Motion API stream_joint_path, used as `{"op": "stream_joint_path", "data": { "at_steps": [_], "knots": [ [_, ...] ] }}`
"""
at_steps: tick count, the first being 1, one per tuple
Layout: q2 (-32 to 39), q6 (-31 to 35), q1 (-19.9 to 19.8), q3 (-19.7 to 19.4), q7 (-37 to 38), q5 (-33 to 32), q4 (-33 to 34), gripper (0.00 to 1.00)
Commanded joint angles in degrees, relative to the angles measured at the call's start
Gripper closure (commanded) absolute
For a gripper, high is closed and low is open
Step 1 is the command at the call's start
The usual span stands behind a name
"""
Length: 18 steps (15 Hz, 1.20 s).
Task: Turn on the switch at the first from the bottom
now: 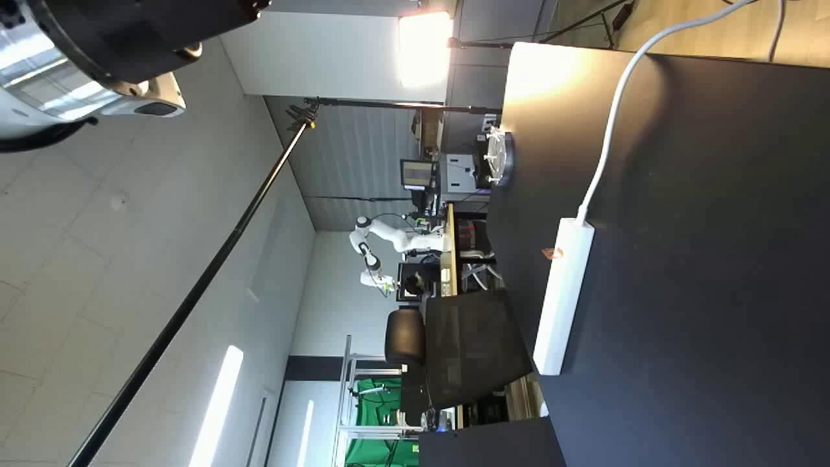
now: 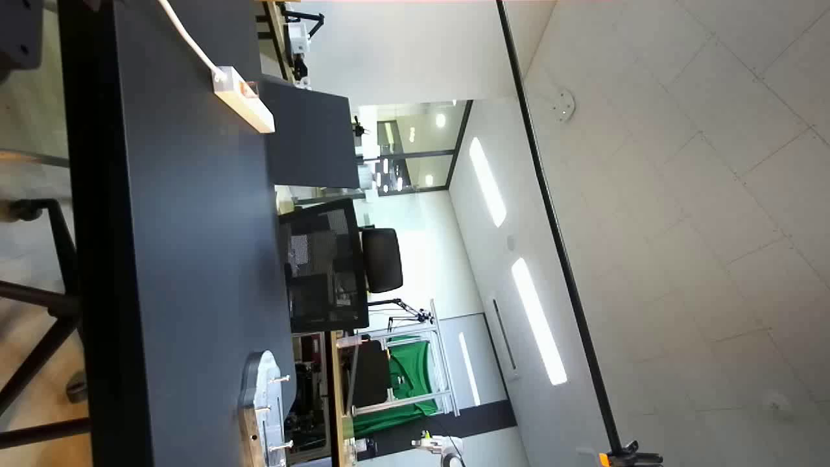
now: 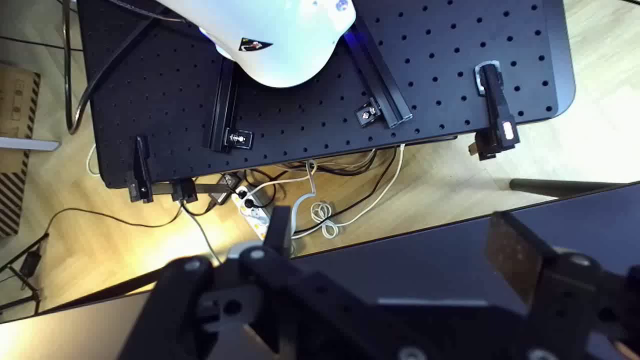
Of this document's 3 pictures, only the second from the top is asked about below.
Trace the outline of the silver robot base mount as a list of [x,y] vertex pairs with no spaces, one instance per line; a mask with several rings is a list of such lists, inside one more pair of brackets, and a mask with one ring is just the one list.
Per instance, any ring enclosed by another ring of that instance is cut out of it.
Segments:
[[242,387],[242,467],[288,467],[283,390],[290,376],[269,351],[251,354]]

